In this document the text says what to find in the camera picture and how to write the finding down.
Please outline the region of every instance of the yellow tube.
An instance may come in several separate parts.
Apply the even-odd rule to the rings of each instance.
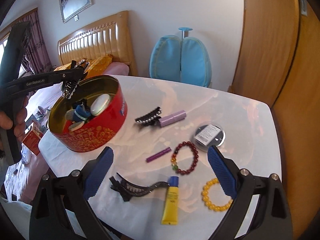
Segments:
[[[169,181],[167,197],[165,199],[164,211],[161,223],[163,225],[178,224],[178,197],[179,197],[179,177],[172,176]]]

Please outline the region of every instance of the barcode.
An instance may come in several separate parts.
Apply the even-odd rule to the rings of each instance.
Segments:
[[[204,143],[207,143],[207,141],[208,141],[207,138],[204,138],[204,137],[201,136],[201,135],[198,135],[198,138],[201,139]]]

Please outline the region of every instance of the yellow beaded bracelet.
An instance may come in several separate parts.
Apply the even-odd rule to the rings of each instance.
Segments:
[[[233,201],[232,199],[229,200],[228,204],[226,204],[224,206],[216,206],[215,204],[212,204],[212,202],[210,201],[210,198],[208,196],[208,193],[209,193],[208,190],[210,189],[210,187],[213,184],[216,184],[216,183],[219,183],[217,178],[212,179],[212,180],[210,180],[210,181],[208,181],[206,183],[206,185],[203,187],[203,191],[201,192],[201,195],[203,196],[202,200],[205,202],[205,205],[211,210],[214,210],[214,211],[225,211],[225,210],[228,210],[229,207],[232,204],[232,201]]]

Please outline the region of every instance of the white wedding dress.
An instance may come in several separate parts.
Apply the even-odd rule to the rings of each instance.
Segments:
[[[63,9],[63,17],[67,19],[71,14],[85,6],[87,3],[88,0],[68,0]]]

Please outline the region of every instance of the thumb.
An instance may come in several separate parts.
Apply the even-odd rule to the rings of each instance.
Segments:
[[[0,111],[0,127],[6,130],[12,127],[12,120],[2,111]]]

